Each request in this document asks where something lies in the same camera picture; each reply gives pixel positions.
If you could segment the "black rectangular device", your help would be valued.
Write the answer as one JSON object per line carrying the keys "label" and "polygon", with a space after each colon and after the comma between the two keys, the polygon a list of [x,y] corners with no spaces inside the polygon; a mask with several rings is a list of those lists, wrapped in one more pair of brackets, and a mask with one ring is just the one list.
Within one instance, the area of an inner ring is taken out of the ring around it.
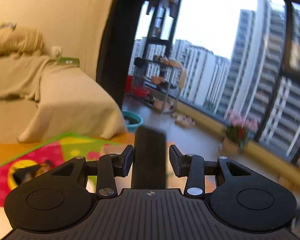
{"label": "black rectangular device", "polygon": [[166,134],[149,126],[137,128],[131,188],[164,189],[166,187]]}

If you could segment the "black cone-shaped object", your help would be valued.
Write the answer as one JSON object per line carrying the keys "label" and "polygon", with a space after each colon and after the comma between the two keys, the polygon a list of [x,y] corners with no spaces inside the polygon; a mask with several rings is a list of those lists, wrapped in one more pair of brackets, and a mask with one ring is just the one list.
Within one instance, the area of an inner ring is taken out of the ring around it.
{"label": "black cone-shaped object", "polygon": [[13,180],[17,185],[21,185],[33,178],[35,178],[37,175],[37,171],[40,169],[40,165],[32,165],[25,168],[17,168],[12,176]]}

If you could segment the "teal plastic basin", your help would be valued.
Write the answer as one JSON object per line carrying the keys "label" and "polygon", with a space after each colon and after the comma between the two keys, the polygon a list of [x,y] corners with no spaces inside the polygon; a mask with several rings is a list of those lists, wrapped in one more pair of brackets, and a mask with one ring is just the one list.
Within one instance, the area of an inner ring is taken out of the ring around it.
{"label": "teal plastic basin", "polygon": [[126,128],[130,133],[135,133],[137,128],[143,123],[143,118],[137,113],[122,110],[122,115],[126,123]]}

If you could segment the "potted pink flowers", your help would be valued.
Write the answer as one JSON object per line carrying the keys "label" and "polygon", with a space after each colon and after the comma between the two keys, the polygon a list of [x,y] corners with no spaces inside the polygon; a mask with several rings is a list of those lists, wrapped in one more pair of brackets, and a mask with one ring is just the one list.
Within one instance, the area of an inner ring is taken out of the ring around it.
{"label": "potted pink flowers", "polygon": [[228,126],[224,130],[222,151],[225,154],[237,155],[241,153],[249,142],[249,134],[257,131],[258,122],[254,118],[229,111],[226,114]]}

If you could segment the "amber liquid bottle black cap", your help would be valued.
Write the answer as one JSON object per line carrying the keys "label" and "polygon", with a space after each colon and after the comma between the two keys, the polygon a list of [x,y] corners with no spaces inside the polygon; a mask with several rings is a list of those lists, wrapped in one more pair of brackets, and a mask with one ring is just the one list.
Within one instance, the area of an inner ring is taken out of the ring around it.
{"label": "amber liquid bottle black cap", "polygon": [[35,172],[34,176],[38,177],[39,175],[42,175],[45,172],[48,172],[52,169],[53,169],[53,163],[49,159],[47,159],[46,161],[40,164],[40,167]]}

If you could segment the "metal storage rack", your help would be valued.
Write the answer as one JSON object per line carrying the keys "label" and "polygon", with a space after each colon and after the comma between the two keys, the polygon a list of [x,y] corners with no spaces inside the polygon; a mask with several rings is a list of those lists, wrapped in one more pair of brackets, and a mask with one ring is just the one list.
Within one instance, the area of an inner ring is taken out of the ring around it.
{"label": "metal storage rack", "polygon": [[172,55],[173,36],[177,26],[181,0],[166,5],[150,0],[147,15],[151,15],[147,35],[135,40],[130,61],[129,94],[162,114],[172,114],[177,107],[187,72]]}

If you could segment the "colourful duck play mat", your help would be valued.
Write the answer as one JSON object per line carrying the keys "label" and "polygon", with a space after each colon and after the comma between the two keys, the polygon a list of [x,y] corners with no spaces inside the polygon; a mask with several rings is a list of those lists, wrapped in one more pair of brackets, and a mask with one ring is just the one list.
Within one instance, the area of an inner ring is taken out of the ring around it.
{"label": "colourful duck play mat", "polygon": [[68,133],[42,143],[0,144],[0,207],[7,194],[20,184],[74,157],[83,156],[87,161],[95,161],[111,145],[123,148],[132,144],[132,133],[111,140]]}

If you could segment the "beige covered sofa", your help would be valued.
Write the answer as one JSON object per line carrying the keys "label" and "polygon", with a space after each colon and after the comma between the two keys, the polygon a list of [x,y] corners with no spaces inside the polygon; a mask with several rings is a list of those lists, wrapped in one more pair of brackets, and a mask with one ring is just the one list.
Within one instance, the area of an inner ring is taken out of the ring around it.
{"label": "beige covered sofa", "polygon": [[79,67],[48,56],[0,58],[0,143],[63,133],[109,139],[126,130],[117,103]]}

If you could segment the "green label box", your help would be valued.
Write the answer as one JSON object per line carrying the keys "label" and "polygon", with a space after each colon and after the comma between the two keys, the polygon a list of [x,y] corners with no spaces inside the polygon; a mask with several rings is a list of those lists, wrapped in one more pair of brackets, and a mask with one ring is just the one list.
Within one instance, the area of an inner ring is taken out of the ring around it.
{"label": "green label box", "polygon": [[80,62],[79,62],[78,58],[74,58],[74,57],[60,57],[57,60],[57,64],[59,66],[73,65],[73,66],[79,67]]}

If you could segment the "beige bundled blanket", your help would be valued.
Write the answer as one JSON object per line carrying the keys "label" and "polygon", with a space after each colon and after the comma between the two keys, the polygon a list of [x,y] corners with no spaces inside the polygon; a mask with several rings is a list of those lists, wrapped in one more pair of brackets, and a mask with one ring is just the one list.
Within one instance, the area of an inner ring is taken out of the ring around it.
{"label": "beige bundled blanket", "polygon": [[12,22],[0,23],[0,56],[40,53],[43,49],[43,35],[37,29]]}

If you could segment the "white wall socket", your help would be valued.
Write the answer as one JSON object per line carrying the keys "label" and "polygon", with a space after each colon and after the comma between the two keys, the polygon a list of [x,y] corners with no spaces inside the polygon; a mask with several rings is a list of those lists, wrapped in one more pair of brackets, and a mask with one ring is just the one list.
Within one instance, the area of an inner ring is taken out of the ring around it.
{"label": "white wall socket", "polygon": [[55,58],[59,58],[62,55],[63,48],[61,46],[52,46],[51,55]]}

